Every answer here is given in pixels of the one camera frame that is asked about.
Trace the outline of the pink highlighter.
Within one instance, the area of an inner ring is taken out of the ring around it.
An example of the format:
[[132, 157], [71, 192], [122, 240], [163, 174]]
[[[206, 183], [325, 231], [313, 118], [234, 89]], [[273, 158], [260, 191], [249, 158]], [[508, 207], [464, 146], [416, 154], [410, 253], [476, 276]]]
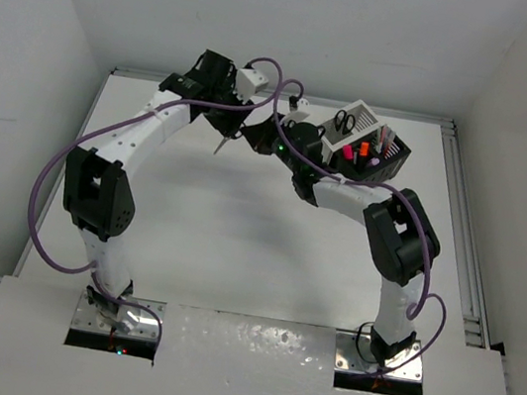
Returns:
[[354, 149], [350, 145], [345, 145], [342, 149], [344, 159], [347, 159], [348, 161], [352, 161], [355, 157]]

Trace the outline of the orange highlighter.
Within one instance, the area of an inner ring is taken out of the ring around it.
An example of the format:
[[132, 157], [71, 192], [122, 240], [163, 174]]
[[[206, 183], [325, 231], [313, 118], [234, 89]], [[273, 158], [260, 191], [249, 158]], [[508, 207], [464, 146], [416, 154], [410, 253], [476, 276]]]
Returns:
[[368, 142], [364, 142], [360, 145], [359, 154], [361, 155], [361, 157], [365, 157], [369, 155], [369, 146], [370, 144]]

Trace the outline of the blue gel pen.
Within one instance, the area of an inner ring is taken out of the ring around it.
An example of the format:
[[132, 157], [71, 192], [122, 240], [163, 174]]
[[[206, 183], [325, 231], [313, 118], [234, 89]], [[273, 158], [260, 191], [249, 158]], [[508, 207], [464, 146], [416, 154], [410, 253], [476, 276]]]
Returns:
[[381, 147], [382, 154], [389, 153], [389, 149], [391, 148], [392, 143], [394, 142], [395, 136], [396, 134], [394, 130], [392, 130], [389, 126], [384, 127], [384, 134], [382, 137], [383, 141]]

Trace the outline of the pink gel pen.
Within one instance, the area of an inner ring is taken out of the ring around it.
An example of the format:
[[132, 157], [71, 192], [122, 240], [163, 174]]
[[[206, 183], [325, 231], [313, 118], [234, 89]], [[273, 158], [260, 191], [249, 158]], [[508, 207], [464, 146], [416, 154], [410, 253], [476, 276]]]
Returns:
[[382, 151], [383, 151], [384, 141], [385, 141], [386, 135], [387, 135], [387, 129], [386, 128], [387, 128], [386, 125], [382, 125], [379, 128], [377, 147], [376, 147], [377, 153], [382, 153]]

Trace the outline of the orange gel pen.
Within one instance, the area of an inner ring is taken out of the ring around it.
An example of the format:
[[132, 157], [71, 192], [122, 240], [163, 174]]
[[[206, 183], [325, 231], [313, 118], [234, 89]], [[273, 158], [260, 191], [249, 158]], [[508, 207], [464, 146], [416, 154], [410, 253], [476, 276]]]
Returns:
[[392, 132], [389, 137], [387, 137], [386, 147], [385, 147], [385, 156], [390, 158], [392, 155], [398, 152], [398, 145], [395, 143], [396, 134]]

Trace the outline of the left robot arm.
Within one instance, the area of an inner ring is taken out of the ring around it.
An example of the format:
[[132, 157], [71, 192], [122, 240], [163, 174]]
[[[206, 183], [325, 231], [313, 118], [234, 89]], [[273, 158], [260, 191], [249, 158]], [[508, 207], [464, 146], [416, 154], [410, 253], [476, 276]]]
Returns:
[[65, 160], [63, 207], [85, 242], [95, 286], [119, 299], [131, 291], [122, 235], [134, 220], [131, 179], [150, 154], [177, 131], [204, 116], [225, 140], [238, 135], [253, 97], [268, 79], [251, 65], [236, 68], [208, 50], [185, 74], [163, 80], [133, 125], [99, 148], [74, 148]]

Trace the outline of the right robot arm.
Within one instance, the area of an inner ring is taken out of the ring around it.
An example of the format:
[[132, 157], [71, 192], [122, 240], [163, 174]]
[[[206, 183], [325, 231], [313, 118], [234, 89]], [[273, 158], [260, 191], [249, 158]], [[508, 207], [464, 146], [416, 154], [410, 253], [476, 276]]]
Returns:
[[289, 168], [299, 198], [365, 228], [381, 277], [370, 353], [377, 366], [386, 366], [416, 340], [413, 321], [424, 308], [433, 260], [441, 251], [419, 197], [388, 184], [396, 162], [370, 142], [327, 155], [325, 128], [307, 122], [266, 119], [239, 132], [256, 153], [273, 154]]

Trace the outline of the white slotted container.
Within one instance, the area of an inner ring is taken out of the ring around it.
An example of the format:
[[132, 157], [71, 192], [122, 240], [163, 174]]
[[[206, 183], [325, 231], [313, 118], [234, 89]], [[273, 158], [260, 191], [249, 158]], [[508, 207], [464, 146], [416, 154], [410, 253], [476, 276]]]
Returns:
[[331, 117], [325, 118], [320, 126], [324, 130], [322, 156], [330, 163], [346, 145], [358, 146], [361, 142], [372, 143], [381, 128], [375, 112], [363, 100], [352, 102], [341, 109], [332, 110]]

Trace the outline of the black slotted container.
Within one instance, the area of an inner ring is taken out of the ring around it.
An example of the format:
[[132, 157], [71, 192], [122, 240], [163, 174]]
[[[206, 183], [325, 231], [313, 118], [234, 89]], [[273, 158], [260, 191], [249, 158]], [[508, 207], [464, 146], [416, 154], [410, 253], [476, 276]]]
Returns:
[[[336, 155], [336, 169], [338, 172], [342, 173], [348, 179], [354, 181], [372, 181], [372, 182], [386, 182], [395, 177], [398, 171], [401, 169], [408, 156], [411, 154], [410, 147], [405, 144], [401, 138], [396, 134], [395, 143], [398, 145], [398, 152], [392, 155], [390, 158], [387, 158], [382, 153], [377, 153], [377, 141], [378, 134], [376, 139], [372, 140], [372, 143], [369, 146], [369, 155], [361, 157], [359, 154], [360, 146], [351, 146], [354, 149], [355, 157], [352, 161], [344, 159], [343, 152], [339, 155]], [[371, 158], [378, 158], [379, 165], [375, 167], [368, 167], [367, 164]]]

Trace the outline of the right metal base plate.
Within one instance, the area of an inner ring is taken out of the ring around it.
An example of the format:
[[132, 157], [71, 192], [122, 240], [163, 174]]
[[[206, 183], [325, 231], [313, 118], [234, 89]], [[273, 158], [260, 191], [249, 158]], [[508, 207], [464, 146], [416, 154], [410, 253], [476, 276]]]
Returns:
[[[336, 371], [351, 375], [372, 374], [379, 371], [380, 366], [370, 350], [370, 334], [339, 330], [336, 333], [335, 343]], [[423, 383], [421, 349], [421, 343], [415, 342], [388, 359], [383, 377], [401, 382]]]

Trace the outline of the metal base plate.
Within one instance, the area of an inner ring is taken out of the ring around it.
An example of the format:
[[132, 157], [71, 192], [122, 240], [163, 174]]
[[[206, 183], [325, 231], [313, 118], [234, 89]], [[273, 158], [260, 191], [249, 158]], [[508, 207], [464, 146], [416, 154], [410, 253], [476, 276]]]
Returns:
[[[339, 330], [336, 333], [335, 343], [336, 371], [351, 375], [372, 374], [379, 371], [380, 366], [370, 350], [370, 334]], [[423, 383], [421, 349], [421, 343], [415, 342], [388, 359], [383, 377], [401, 382]]]
[[122, 338], [132, 338], [145, 341], [158, 340], [158, 321], [164, 320], [166, 304], [155, 301], [142, 301], [131, 298], [140, 308], [129, 305], [118, 305], [104, 299], [97, 292], [84, 290], [78, 301], [71, 327], [82, 332], [101, 334], [115, 330]]

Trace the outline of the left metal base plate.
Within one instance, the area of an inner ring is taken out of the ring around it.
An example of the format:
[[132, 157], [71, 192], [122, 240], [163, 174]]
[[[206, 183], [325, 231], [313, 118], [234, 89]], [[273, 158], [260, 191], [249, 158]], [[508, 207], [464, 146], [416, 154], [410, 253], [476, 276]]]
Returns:
[[78, 301], [71, 327], [82, 332], [101, 334], [115, 330], [122, 338], [132, 338], [145, 341], [158, 340], [158, 321], [164, 320], [166, 304], [155, 301], [142, 301], [131, 298], [140, 308], [129, 305], [118, 305], [104, 299], [97, 292], [84, 290]]

